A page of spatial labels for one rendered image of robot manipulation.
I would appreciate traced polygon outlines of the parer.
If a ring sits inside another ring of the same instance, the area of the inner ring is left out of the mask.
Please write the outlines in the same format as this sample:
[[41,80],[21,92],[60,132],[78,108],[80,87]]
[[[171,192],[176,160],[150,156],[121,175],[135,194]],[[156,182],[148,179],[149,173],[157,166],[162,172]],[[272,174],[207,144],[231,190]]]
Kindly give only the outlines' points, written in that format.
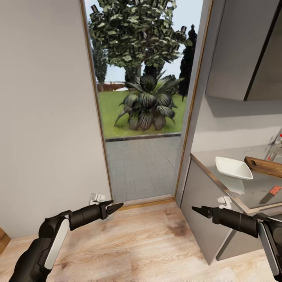
[[268,202],[281,189],[280,186],[275,186],[260,202]]

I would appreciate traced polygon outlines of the bowl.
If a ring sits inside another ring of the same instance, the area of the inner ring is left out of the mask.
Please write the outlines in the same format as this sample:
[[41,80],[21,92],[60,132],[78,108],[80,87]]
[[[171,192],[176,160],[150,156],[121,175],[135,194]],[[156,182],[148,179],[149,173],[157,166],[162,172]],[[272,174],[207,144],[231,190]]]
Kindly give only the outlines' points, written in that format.
[[241,180],[251,180],[253,178],[251,170],[244,162],[216,156],[215,163],[218,172],[224,176]]

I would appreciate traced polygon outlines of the cutting board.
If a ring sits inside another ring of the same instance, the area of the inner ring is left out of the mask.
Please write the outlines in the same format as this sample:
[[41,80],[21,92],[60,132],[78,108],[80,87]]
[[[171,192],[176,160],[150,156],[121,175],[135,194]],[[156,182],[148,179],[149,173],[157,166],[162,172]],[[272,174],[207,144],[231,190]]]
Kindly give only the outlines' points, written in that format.
[[245,157],[249,169],[282,178],[282,164],[253,157]]

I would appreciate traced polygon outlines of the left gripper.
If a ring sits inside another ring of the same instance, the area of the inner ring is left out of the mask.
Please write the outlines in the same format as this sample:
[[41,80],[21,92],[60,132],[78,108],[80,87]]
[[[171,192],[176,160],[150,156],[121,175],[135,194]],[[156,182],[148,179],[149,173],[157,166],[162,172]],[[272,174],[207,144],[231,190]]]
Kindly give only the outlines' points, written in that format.
[[81,209],[83,215],[83,226],[88,225],[97,219],[106,219],[109,215],[122,208],[124,203],[113,205],[114,200],[99,202]]

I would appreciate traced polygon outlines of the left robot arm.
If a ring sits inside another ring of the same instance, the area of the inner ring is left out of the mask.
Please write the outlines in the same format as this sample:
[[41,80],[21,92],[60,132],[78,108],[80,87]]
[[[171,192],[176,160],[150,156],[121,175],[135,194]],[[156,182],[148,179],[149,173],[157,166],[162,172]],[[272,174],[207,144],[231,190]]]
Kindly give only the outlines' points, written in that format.
[[9,282],[46,282],[69,228],[73,231],[97,219],[106,219],[124,205],[113,205],[114,200],[102,202],[104,199],[102,194],[91,193],[89,206],[46,217],[39,228],[39,238],[19,257]]

